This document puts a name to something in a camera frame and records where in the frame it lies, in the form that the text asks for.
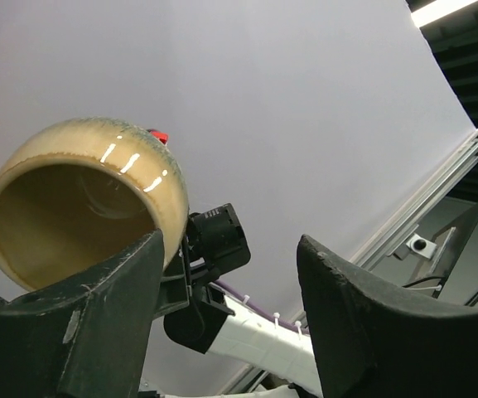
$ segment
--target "aluminum frame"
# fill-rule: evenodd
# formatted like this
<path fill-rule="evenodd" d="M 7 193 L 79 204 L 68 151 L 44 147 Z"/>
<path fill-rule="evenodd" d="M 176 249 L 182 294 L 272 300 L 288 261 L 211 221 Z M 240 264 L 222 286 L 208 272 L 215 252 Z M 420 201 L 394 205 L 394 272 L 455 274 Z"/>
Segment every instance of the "aluminum frame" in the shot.
<path fill-rule="evenodd" d="M 478 129 L 461 145 L 428 181 L 358 250 L 350 261 L 368 271 L 406 240 L 418 222 L 478 163 Z M 307 325 L 301 311 L 292 321 Z M 253 391 L 268 373 L 246 365 L 223 389 L 224 394 Z"/>

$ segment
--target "black mount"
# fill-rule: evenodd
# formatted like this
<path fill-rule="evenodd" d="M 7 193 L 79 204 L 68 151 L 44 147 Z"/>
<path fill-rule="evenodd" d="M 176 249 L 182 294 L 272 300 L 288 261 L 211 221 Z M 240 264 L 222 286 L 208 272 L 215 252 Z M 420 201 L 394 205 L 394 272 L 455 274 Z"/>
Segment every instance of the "black mount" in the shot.
<path fill-rule="evenodd" d="M 162 277 L 160 230 L 7 303 L 0 298 L 0 397 L 135 397 Z"/>
<path fill-rule="evenodd" d="M 209 283 L 246 265 L 250 257 L 239 218 L 229 203 L 189 216 L 181 258 L 191 296 L 187 306 L 166 314 L 163 322 L 173 342 L 207 352 L 225 319 L 233 313 L 225 306 L 224 294 Z"/>

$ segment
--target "white cable tie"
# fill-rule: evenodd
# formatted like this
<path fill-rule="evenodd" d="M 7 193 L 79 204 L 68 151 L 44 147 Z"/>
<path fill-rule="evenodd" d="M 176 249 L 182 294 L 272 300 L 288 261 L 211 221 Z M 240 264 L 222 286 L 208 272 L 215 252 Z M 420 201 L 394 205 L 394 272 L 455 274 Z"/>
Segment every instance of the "white cable tie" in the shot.
<path fill-rule="evenodd" d="M 273 323 L 275 325 L 275 328 L 279 328 L 279 318 L 281 317 L 280 313 L 273 313 L 273 317 L 275 318 Z"/>
<path fill-rule="evenodd" d="M 435 290 L 441 292 L 443 287 L 439 284 L 438 286 L 428 286 L 427 288 L 407 288 L 408 290 Z"/>
<path fill-rule="evenodd" d="M 303 333 L 302 333 L 302 322 L 301 322 L 301 321 L 296 321 L 296 322 L 294 322 L 294 325 L 296 325 L 297 334 L 299 335 L 299 340 L 301 341 L 301 339 L 302 339 L 302 337 L 303 337 Z"/>

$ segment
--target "bolt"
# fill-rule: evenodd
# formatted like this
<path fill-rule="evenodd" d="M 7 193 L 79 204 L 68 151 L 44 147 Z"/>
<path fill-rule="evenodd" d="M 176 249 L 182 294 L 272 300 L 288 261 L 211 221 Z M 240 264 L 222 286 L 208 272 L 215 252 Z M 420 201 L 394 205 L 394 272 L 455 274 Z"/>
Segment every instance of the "bolt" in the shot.
<path fill-rule="evenodd" d="M 417 251 L 421 251 L 425 247 L 427 247 L 427 242 L 424 239 L 417 239 L 415 242 L 413 242 L 413 248 Z"/>

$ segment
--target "gray wall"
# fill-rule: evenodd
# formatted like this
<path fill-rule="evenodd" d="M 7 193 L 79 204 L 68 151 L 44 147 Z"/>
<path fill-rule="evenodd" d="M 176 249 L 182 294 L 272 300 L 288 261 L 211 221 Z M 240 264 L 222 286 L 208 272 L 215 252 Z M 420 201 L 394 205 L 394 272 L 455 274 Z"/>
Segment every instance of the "gray wall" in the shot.
<path fill-rule="evenodd" d="M 421 221 L 418 234 L 430 238 L 470 206 L 472 204 L 469 202 L 450 198 L 443 199 Z M 402 284 L 410 277 L 417 261 L 413 256 L 403 261 L 387 258 L 375 268 L 374 273 L 396 284 Z M 478 226 L 439 299 L 449 303 L 463 304 L 477 289 Z"/>

